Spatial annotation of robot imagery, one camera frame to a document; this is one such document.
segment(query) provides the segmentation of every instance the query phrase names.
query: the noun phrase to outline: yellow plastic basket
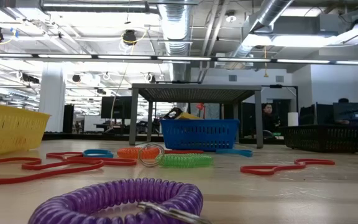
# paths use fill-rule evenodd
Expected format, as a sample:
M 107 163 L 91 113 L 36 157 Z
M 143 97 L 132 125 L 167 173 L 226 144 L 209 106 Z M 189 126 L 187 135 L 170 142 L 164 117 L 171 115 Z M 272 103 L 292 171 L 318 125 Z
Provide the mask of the yellow plastic basket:
M 0 105 L 0 154 L 41 144 L 49 114 Z

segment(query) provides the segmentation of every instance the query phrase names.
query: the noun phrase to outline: blue plastic basket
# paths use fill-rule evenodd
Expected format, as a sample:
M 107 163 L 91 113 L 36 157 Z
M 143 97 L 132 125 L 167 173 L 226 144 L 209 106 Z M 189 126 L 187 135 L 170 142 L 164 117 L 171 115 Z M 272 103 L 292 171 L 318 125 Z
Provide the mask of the blue plastic basket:
M 165 147 L 216 151 L 232 149 L 239 120 L 161 120 Z

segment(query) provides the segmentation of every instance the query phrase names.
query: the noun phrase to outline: green coiled keychain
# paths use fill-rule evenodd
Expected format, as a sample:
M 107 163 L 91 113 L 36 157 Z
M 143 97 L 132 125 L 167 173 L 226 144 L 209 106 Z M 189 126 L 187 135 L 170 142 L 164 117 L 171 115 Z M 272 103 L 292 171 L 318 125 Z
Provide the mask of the green coiled keychain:
M 205 167 L 213 163 L 212 157 L 204 154 L 166 154 L 163 158 L 158 155 L 155 159 L 161 159 L 161 166 L 180 168 Z

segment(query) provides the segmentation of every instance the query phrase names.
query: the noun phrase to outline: orange coiled keychain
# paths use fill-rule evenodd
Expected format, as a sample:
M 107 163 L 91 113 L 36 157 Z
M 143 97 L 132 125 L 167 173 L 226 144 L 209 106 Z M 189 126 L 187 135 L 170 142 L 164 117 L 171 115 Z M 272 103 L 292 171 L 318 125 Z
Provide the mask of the orange coiled keychain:
M 125 147 L 117 151 L 117 155 L 125 159 L 137 159 L 140 147 Z M 160 154 L 160 150 L 156 147 L 148 147 L 141 154 L 141 159 L 155 159 Z

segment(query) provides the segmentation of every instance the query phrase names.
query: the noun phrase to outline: blue wristband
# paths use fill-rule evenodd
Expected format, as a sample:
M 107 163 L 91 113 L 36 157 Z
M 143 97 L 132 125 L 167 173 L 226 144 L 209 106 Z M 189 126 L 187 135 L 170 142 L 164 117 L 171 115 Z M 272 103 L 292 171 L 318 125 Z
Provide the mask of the blue wristband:
M 225 153 L 238 154 L 238 155 L 242 155 L 242 156 L 246 156 L 246 157 L 252 157 L 252 155 L 254 154 L 254 152 L 252 152 L 251 150 L 238 150 L 238 149 L 217 149 L 216 153 L 217 154 L 225 154 Z
M 113 158 L 113 154 L 105 149 L 87 149 L 83 154 L 84 157 Z

